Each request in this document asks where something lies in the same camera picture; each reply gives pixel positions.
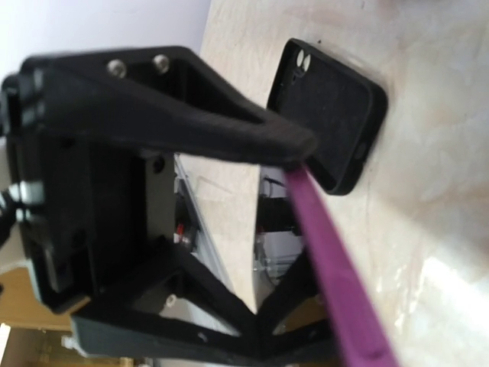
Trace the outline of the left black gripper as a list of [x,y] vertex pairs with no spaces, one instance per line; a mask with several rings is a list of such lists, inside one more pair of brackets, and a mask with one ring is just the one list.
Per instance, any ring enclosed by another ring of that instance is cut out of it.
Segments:
[[175,49],[27,58],[2,82],[14,218],[35,297],[62,313],[171,237],[164,102]]

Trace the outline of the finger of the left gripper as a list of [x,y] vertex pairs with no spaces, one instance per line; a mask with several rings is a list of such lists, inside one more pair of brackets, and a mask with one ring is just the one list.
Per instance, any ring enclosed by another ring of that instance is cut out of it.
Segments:
[[[231,332],[144,310],[141,298],[152,290],[189,301]],[[253,313],[194,255],[180,245],[167,245],[145,266],[76,311],[71,322],[76,341],[90,355],[207,363],[323,362],[336,354],[329,322],[277,332],[299,305],[317,294],[312,266],[301,254]]]
[[185,47],[42,57],[43,127],[55,135],[290,166],[312,132],[243,97]]

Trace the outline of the black phone red edge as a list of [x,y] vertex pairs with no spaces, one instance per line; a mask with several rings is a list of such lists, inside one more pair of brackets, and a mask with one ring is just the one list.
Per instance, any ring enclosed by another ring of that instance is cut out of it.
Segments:
[[398,366],[384,329],[308,171],[284,173],[287,191],[306,241],[346,366]]

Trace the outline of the black phone case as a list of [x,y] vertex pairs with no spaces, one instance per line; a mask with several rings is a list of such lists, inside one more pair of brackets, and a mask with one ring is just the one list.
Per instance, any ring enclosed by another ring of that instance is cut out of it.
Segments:
[[306,164],[329,195],[349,194],[388,110],[384,89],[365,75],[291,38],[284,46],[267,108],[308,128],[318,147]]

